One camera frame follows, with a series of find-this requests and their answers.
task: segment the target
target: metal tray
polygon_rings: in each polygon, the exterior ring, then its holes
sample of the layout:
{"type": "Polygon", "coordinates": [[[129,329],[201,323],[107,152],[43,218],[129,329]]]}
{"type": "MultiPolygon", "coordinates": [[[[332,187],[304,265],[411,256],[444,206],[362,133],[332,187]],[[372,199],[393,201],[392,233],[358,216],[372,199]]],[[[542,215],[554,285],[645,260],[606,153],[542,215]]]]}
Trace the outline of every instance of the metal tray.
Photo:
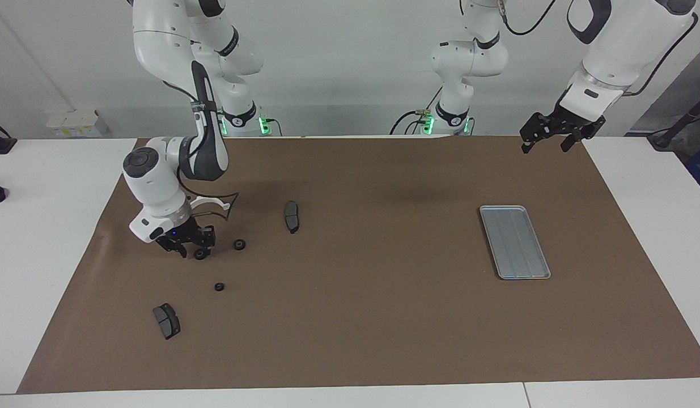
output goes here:
{"type": "Polygon", "coordinates": [[[480,212],[498,276],[509,281],[551,277],[524,207],[482,206],[480,212]]]}

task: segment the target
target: green led light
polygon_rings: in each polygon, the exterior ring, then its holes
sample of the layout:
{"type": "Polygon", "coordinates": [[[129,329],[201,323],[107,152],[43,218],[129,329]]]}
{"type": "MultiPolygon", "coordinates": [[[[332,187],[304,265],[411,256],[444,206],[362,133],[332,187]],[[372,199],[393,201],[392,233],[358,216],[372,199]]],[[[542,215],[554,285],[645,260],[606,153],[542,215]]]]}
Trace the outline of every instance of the green led light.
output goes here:
{"type": "Polygon", "coordinates": [[[428,116],[425,122],[425,126],[423,126],[423,133],[432,134],[433,124],[435,124],[435,118],[433,116],[428,116]]]}
{"type": "Polygon", "coordinates": [[[269,134],[269,132],[271,131],[269,125],[261,116],[259,117],[259,127],[261,128],[262,135],[269,134]]]}

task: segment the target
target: white wall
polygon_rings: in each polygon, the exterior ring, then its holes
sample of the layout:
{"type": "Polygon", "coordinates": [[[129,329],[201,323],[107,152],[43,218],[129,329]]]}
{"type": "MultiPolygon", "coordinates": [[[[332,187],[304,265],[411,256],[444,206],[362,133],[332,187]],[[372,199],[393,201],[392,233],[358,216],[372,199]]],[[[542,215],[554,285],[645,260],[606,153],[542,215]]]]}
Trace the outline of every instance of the white wall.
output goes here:
{"type": "MultiPolygon", "coordinates": [[[[634,125],[637,131],[656,131],[676,123],[700,100],[700,54],[652,104],[647,113],[634,125]]],[[[700,122],[691,125],[700,130],[700,122]]]]}
{"type": "MultiPolygon", "coordinates": [[[[530,36],[502,32],[511,62],[502,77],[474,80],[477,134],[517,134],[552,109],[586,51],[567,27],[569,2],[530,36]]],[[[528,28],[546,5],[511,2],[511,24],[528,28]]],[[[466,39],[454,0],[229,0],[228,9],[266,56],[248,81],[285,134],[385,134],[440,86],[432,47],[466,39]]],[[[117,137],[193,133],[185,98],[135,61],[130,15],[123,0],[0,0],[0,122],[44,137],[44,111],[72,106],[98,109],[117,137]]],[[[642,96],[607,114],[602,134],[627,132],[699,50],[700,25],[642,96]]]]}

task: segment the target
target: small black wheel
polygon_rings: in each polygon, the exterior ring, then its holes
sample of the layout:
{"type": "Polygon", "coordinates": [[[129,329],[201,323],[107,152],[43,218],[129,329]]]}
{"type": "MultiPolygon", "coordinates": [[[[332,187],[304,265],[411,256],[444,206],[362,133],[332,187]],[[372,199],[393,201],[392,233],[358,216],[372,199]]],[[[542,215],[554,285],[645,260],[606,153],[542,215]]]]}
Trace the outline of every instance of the small black wheel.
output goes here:
{"type": "Polygon", "coordinates": [[[244,250],[244,248],[247,247],[247,242],[244,240],[236,240],[234,241],[234,249],[235,250],[244,250]]]}
{"type": "Polygon", "coordinates": [[[194,259],[197,261],[203,261],[209,255],[211,255],[211,250],[208,248],[199,248],[194,251],[194,259]]]}

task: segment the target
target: brown mat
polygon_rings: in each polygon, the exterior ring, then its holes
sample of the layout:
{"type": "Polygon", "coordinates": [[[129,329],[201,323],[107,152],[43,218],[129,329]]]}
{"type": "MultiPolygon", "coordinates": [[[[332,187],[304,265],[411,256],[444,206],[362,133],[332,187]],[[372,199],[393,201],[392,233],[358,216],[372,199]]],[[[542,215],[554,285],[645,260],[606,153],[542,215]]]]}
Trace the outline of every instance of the brown mat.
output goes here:
{"type": "Polygon", "coordinates": [[[228,224],[201,219],[214,254],[137,241],[121,181],[20,393],[700,377],[697,342],[581,145],[227,144],[230,172],[192,184],[241,191],[228,224]],[[526,206],[550,280],[495,276],[478,208],[496,204],[526,206]],[[170,341],[152,314],[164,302],[181,320],[170,341]]]}

